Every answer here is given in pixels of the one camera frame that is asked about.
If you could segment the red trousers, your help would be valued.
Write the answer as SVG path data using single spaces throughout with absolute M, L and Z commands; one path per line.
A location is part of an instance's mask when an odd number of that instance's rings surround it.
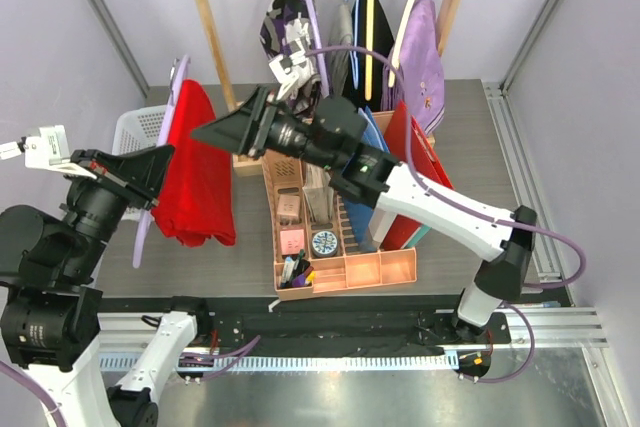
M 231 155 L 191 137 L 194 129 L 215 119 L 204 88 L 185 80 L 167 139 L 175 151 L 152 215 L 165 237 L 187 247 L 200 247 L 212 239 L 233 246 L 237 239 Z

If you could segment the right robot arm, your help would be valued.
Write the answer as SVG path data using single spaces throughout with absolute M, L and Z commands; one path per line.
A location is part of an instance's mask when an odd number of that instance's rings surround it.
M 344 199 L 390 224 L 411 218 L 459 242 L 482 261 L 452 316 L 460 341 L 482 336 L 493 312 L 518 300 L 534 245 L 537 213 L 483 204 L 419 174 L 407 161 L 363 140 L 368 122 L 343 97 L 322 99 L 303 121 L 259 86 L 235 111 L 195 128 L 194 140 L 250 158 L 268 151 L 318 166 Z

